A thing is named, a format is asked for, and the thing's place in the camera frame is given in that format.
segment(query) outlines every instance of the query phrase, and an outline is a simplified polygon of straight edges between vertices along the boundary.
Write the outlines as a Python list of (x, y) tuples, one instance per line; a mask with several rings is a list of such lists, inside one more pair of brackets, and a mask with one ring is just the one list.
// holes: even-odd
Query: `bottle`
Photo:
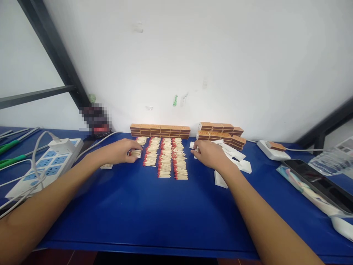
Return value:
[(353, 168), (353, 136), (310, 160), (309, 165), (325, 176)]

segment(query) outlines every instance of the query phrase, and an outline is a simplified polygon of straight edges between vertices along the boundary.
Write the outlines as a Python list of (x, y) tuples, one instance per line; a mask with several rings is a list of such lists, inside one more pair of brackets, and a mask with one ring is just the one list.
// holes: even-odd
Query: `phone screen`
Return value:
[(337, 186), (320, 172), (309, 166), (302, 160), (286, 160), (284, 164), (299, 174), (298, 177), (304, 178), (313, 187), (332, 200), (346, 212), (353, 213), (353, 196), (347, 191)]

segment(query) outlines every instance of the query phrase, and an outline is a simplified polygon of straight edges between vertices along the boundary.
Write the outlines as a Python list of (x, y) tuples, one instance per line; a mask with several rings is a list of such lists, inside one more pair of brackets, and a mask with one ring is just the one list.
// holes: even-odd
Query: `smartphone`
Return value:
[(353, 214), (353, 196), (302, 160), (282, 161), (301, 181), (338, 209)]

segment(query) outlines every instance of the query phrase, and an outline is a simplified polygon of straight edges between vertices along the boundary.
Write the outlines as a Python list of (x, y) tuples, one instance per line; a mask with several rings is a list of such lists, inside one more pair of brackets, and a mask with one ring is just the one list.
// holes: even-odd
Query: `forearm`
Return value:
[(323, 264), (233, 163), (218, 172), (232, 192), (263, 264)]
[(0, 264), (18, 264), (41, 241), (80, 186), (97, 170), (89, 155), (0, 220)]

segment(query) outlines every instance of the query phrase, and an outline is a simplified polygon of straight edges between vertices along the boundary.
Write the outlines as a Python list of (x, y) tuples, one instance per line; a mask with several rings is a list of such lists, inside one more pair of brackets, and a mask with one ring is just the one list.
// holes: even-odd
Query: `floor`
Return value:
[(159, 256), (116, 252), (45, 249), (34, 251), (22, 265), (109, 265), (116, 264), (183, 264), (183, 265), (262, 265), (260, 261), (179, 256)]

